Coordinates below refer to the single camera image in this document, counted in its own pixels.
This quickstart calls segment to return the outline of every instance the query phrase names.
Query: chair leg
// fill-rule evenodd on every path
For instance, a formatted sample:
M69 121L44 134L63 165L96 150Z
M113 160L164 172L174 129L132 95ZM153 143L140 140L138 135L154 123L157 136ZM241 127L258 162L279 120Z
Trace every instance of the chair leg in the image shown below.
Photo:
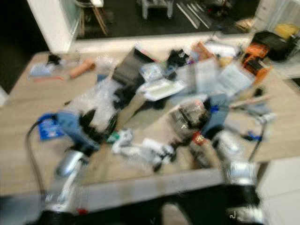
M142 17L144 20L148 19L148 7L145 0L142 1Z
M80 10L80 35L84 37L84 8Z
M101 11L103 17L106 19L106 18L107 18L107 15L106 15L105 9L104 9L104 8L100 8L100 11Z
M95 8L95 7L93 7L92 9L93 9L93 12L94 12L94 14L95 14L95 16L96 16L96 18L97 18L97 20L98 20L98 23L99 23L99 25L100 25L100 27L101 27L103 33L104 33L105 35L107 35L106 25L105 25L105 23L103 22L103 19L102 19L102 17L101 17L101 14L100 14L99 10L98 10L97 8Z
M168 1L167 5L168 5L168 10L167 10L167 15L168 18L171 19L173 16L173 0Z

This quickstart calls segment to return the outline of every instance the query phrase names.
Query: cable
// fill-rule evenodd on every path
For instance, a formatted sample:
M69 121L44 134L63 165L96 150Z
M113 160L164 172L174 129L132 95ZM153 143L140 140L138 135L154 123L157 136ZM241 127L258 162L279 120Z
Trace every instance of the cable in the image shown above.
M263 140L263 135L264 135L264 132L266 130L266 127L267 127L267 122L264 122L264 124L262 125L262 132L261 132L261 135L260 135L261 138L257 141L257 143L256 143L256 145L255 145L255 147L254 147L254 149L253 149L253 151L252 151L252 153L249 157L249 162L251 162L253 160L253 158L255 156L255 153L256 153L257 149L259 148L259 146L260 146L260 144Z
M36 182L38 184L38 189L39 189L39 193L40 193L40 202L43 203L44 202L44 199L45 199L45 195L46 195L46 190L45 190L45 185L44 185L44 182L43 182L43 179L42 179L42 175L41 175L41 171L38 167L38 164L37 164L37 161L34 157L34 154L32 152L32 149L31 149L31 144L30 144L30 135L31 135L31 132L33 131L33 129L39 125L40 123L42 123L43 121L45 120L49 120L49 119L54 119L55 117L52 116L51 118L45 118L43 120L37 120L29 129L29 131L27 132L26 134L26 137L25 137L25 147L26 147L26 150L28 151L28 155L29 155L29 158L30 158L30 164L31 164L31 167L32 167L32 170L34 172L34 176L35 176L35 179L36 179Z

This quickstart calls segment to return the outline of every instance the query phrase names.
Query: red component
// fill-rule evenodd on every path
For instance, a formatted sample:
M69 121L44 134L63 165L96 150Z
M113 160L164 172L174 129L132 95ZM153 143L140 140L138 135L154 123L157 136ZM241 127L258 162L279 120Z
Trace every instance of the red component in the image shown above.
M192 138L193 142L195 142L195 144L201 146L206 142L206 139L203 137L203 135L197 131L196 133L194 133L193 138Z
M88 213L88 211L86 209L77 209L77 212L80 216L85 215Z
M200 105L200 106L203 106L202 102L200 100L195 100L195 104L196 105Z

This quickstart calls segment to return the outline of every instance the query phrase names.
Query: label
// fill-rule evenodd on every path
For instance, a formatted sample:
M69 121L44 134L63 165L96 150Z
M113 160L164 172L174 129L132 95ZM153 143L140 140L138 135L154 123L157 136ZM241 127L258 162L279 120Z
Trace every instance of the label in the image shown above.
M194 133L192 140L195 144L197 144L199 146L203 145L206 142L206 139L203 137L203 135L199 131Z
M55 114L53 113L46 113L38 119L43 120L43 122L38 125L39 137L41 141L61 137L64 135L58 124L58 121L53 118L54 115Z

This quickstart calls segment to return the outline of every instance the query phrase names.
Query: blue clip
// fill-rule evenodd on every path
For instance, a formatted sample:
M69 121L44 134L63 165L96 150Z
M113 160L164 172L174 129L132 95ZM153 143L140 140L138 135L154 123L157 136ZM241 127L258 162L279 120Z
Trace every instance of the blue clip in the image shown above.
M258 141L262 140L262 137L259 135L255 135L255 133L252 130L248 131L248 136L253 138L253 140L258 140Z
M217 113L217 112L219 112L219 109L220 109L219 105L214 105L214 106L210 107L210 112Z

